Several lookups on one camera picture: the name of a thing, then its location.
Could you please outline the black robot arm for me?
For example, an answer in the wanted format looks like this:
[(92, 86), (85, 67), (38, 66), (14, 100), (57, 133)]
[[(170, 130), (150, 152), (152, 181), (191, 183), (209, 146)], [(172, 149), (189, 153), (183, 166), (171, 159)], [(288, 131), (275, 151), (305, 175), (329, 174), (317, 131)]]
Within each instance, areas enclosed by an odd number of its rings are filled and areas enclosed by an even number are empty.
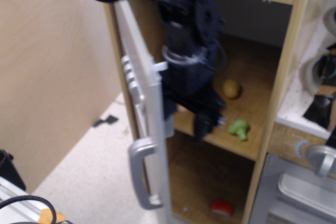
[(172, 115), (177, 104), (193, 112), (194, 142), (200, 143), (219, 125), (225, 107), (212, 85), (216, 72), (226, 62), (218, 42), (224, 20), (214, 0), (154, 1), (165, 33), (162, 55), (168, 64), (162, 73), (164, 115)]

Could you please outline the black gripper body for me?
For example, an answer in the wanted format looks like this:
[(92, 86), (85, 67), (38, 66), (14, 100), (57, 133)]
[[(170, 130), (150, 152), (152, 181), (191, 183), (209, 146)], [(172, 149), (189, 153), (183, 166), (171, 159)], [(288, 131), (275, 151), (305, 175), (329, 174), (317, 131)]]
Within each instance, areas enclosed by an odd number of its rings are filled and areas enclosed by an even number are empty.
[(164, 96), (193, 112), (205, 125), (218, 126), (225, 102), (213, 87), (217, 49), (197, 48), (190, 55), (179, 55), (163, 48), (162, 55), (167, 63), (161, 72)]

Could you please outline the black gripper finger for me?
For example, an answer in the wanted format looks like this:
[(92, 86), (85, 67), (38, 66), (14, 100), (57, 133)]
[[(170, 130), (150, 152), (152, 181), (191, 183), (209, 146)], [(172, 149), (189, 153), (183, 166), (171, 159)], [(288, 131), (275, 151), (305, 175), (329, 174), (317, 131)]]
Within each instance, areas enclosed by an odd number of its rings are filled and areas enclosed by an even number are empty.
[(201, 144), (204, 138), (212, 133), (213, 128), (224, 125), (225, 120), (226, 118), (224, 116), (212, 118), (207, 114), (197, 114), (193, 124), (193, 143)]
[(164, 120), (168, 120), (177, 111), (175, 96), (169, 93), (163, 93), (163, 112)]

